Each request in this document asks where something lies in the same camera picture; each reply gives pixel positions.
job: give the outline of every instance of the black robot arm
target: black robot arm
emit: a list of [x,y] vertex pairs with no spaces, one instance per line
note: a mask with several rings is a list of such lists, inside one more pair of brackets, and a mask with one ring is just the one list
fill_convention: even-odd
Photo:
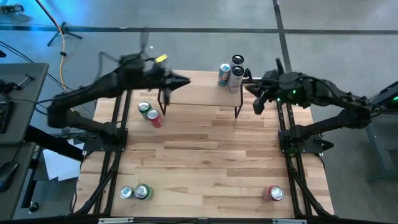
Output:
[[246,89],[257,98],[253,103],[254,112],[261,114],[266,101],[279,101],[307,108],[310,105],[335,105],[344,108],[339,115],[308,126],[290,127],[286,141],[300,146],[314,134],[337,128],[364,128],[370,123],[373,105],[365,96],[339,90],[329,80],[322,80],[300,72],[285,73],[277,59],[277,70],[265,73],[262,79]]
[[[102,76],[93,84],[81,87],[78,90],[62,93],[54,97],[48,107],[47,122],[50,127],[73,127],[84,129],[99,136],[106,141],[119,140],[120,131],[115,123],[99,123],[80,116],[79,112],[70,108],[83,103],[107,97],[114,98],[125,90],[158,88],[165,93],[170,93],[177,88],[190,83],[189,78],[174,74],[166,70],[162,62],[153,60],[151,69],[144,70],[145,60],[139,54],[121,57],[119,67],[113,72]],[[169,102],[169,94],[165,94],[165,102]]]

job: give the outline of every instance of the blue can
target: blue can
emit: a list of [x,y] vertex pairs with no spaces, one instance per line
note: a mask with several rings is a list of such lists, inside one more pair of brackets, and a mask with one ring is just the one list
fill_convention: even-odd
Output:
[[228,83],[229,74],[231,73],[231,66],[224,62],[218,69],[218,85],[226,86]]

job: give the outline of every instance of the tripod stand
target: tripod stand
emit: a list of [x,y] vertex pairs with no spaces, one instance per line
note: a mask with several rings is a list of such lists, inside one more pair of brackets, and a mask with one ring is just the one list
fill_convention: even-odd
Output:
[[[49,19],[52,21],[52,23],[58,27],[57,22],[55,22],[54,18],[49,14],[49,12],[46,10],[46,8],[44,8],[44,6],[42,5],[42,3],[39,0],[35,0],[36,3],[43,9],[44,13],[49,17]],[[73,37],[76,37],[77,39],[82,39],[82,37],[80,37],[79,35],[76,34],[72,34],[71,32],[69,32],[67,30],[67,28],[65,27],[66,22],[62,22],[61,26],[60,26],[60,30],[62,32],[62,34],[68,34],[71,35]],[[55,35],[51,38],[51,40],[47,43],[47,46],[50,47],[51,43],[55,40],[55,38],[58,37],[58,35],[60,34],[60,31],[58,30]]]

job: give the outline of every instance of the wooden tabletop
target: wooden tabletop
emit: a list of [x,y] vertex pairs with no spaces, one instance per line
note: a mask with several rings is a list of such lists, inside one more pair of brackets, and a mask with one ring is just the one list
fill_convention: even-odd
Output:
[[[159,109],[156,99],[157,90],[133,92],[127,121],[129,138],[119,167],[112,216],[294,216],[285,159],[277,142],[279,120],[275,104],[267,103],[264,112],[255,115],[254,97],[244,91],[238,119],[231,107],[173,105],[167,108],[164,126],[155,129],[138,112],[137,104],[145,100]],[[95,120],[110,121],[113,105],[114,99],[100,99]],[[294,106],[294,116],[297,124],[312,123],[310,110]],[[75,210],[98,185],[103,157],[103,152],[94,152],[83,163]],[[309,189],[333,213],[321,161],[304,154],[303,164]],[[140,183],[154,188],[153,199],[140,201],[119,196],[122,186],[135,187]],[[284,199],[263,200],[263,188],[274,184],[284,189]],[[300,190],[298,196],[304,212]]]
[[191,79],[191,83],[173,91],[170,104],[205,106],[240,106],[241,92],[231,93],[218,85],[218,72],[175,70]]

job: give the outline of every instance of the yellow tag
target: yellow tag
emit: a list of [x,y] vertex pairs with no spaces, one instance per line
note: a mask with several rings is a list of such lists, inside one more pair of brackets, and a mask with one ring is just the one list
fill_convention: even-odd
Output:
[[156,63],[163,62],[166,58],[167,58],[167,55],[164,54],[164,55],[162,55],[162,56],[156,58],[156,59],[155,59],[155,62],[156,62]]

